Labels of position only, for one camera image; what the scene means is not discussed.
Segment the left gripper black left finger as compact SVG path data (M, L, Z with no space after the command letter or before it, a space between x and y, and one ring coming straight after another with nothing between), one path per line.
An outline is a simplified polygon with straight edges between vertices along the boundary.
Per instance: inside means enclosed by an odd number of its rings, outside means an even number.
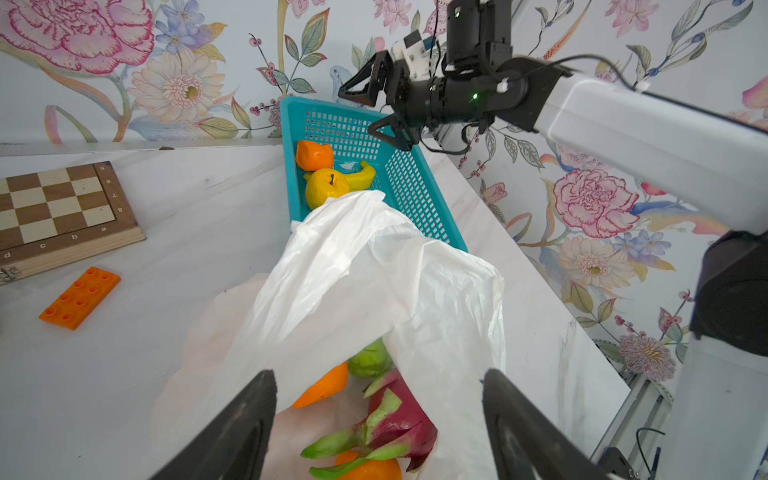
M277 405L274 372L263 370L156 479L259 479Z

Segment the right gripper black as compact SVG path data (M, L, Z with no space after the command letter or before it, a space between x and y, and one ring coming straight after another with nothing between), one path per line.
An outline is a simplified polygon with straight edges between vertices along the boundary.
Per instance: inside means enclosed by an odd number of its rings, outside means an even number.
M393 64L389 52L375 53L338 90L338 97L374 107L386 87L393 113L371 123L367 132L400 151L418 145L421 129L480 120L480 87L474 78L434 77L414 81L404 60Z

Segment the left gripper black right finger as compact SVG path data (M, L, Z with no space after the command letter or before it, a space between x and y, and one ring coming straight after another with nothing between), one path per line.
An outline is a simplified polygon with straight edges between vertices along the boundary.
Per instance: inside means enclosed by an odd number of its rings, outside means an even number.
M483 379L482 405L500 479L607 479L498 369Z

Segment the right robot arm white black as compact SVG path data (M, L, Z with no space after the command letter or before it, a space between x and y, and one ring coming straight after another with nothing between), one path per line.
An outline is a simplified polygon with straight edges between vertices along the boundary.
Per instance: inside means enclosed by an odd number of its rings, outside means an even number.
M453 1L436 23L448 47L378 53L339 88L392 113L369 133L399 150L426 127L495 120L571 147L690 203L725 227L706 250L687 327L668 318L653 339L632 330L599 347L647 380L679 379L654 479L755 479L767 457L767 133L647 90L658 67L632 51L628 82L585 76L570 58L516 56L507 1Z

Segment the white plastic bag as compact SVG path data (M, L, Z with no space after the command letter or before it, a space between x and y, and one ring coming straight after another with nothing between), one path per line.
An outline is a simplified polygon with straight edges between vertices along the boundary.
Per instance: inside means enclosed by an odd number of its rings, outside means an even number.
M504 284L495 267L425 237L379 192L353 193L292 228L267 275L218 295L190 329L181 369L156 405L155 475L259 372L274 372L276 416L259 479L316 479L301 452L368 414L377 377L301 409L312 385L382 338L438 429L418 479L496 477L481 404L486 372L502 366Z

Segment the yellow apple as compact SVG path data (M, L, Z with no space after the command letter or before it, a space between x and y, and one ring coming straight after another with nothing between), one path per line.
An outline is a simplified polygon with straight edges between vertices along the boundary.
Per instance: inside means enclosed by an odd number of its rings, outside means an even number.
M322 206L329 198L339 198L351 192L346 177L333 169L324 168L304 174L305 199L311 210Z

